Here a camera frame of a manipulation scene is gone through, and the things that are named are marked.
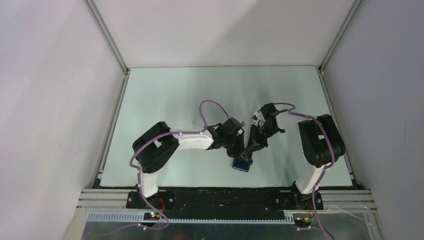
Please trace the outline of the blue leather card holder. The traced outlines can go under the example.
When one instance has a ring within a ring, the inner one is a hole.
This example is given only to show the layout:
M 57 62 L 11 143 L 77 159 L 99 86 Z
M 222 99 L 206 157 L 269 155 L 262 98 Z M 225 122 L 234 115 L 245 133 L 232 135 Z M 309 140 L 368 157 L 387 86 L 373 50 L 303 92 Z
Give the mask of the blue leather card holder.
M 249 153 L 247 155 L 247 159 L 242 159 L 242 158 L 237 158 L 237 157 L 234 158 L 233 161 L 232 161 L 231 167 L 235 170 L 247 173 L 250 170 L 251 165 L 254 162 L 253 159 L 252 159 L 252 156 L 253 156 L 253 154 Z

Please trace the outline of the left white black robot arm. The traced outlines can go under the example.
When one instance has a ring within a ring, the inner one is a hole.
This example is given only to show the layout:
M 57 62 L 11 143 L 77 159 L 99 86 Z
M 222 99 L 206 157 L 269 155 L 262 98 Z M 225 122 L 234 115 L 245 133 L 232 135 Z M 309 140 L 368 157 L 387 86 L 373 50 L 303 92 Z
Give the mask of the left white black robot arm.
M 183 150 L 224 148 L 230 158 L 249 160 L 244 145 L 244 123 L 233 117 L 202 130 L 172 130 L 164 121 L 153 125 L 133 144 L 129 165 L 137 170 L 138 201 L 145 208 L 158 202 L 158 174 L 172 155 Z

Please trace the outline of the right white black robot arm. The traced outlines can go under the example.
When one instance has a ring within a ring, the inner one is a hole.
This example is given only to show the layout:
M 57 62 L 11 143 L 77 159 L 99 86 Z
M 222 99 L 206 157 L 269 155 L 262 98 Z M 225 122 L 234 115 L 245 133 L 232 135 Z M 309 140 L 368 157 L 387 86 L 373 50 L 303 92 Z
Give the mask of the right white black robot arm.
M 253 114 L 245 151 L 251 154 L 268 147 L 268 139 L 277 133 L 287 130 L 298 133 L 308 165 L 294 181 L 297 191 L 291 194 L 290 201 L 295 208 L 304 209 L 311 202 L 310 194 L 319 189 L 325 173 L 345 154 L 346 145 L 331 115 L 299 113 L 291 103 L 288 109 L 279 110 L 277 106 L 277 102 L 267 103 Z

